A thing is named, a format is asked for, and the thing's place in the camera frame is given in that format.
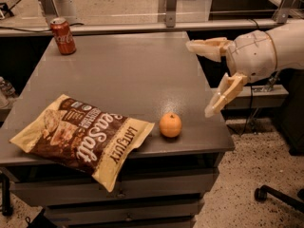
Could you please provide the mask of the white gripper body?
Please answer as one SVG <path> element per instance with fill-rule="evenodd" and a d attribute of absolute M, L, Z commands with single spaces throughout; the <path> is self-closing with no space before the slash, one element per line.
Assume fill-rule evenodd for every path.
<path fill-rule="evenodd" d="M 249 83 L 269 78 L 276 70 L 276 52 L 270 36 L 260 30 L 239 35 L 226 50 L 232 75 L 243 74 Z"/>

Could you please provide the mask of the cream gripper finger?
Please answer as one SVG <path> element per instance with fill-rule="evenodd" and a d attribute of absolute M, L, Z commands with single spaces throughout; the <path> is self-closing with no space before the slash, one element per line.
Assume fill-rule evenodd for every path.
<path fill-rule="evenodd" d="M 214 62 L 220 62 L 227 48 L 232 44 L 226 37 L 217 37 L 206 40 L 191 40 L 186 43 L 187 49 Z"/>
<path fill-rule="evenodd" d="M 248 83 L 248 77 L 242 73 L 235 73 L 229 76 L 225 73 L 213 94 L 209 104 L 205 107 L 206 118 L 210 118 L 231 103 Z"/>

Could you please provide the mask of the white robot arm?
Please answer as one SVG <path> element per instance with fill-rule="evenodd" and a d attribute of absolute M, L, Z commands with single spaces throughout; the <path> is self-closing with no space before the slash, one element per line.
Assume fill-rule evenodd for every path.
<path fill-rule="evenodd" d="M 232 102 L 246 84 L 286 68 L 304 69 L 304 22 L 286 23 L 266 31 L 257 29 L 234 40 L 191 40 L 186 47 L 214 62 L 226 59 L 229 71 L 205 107 L 205 116 L 210 118 Z"/>

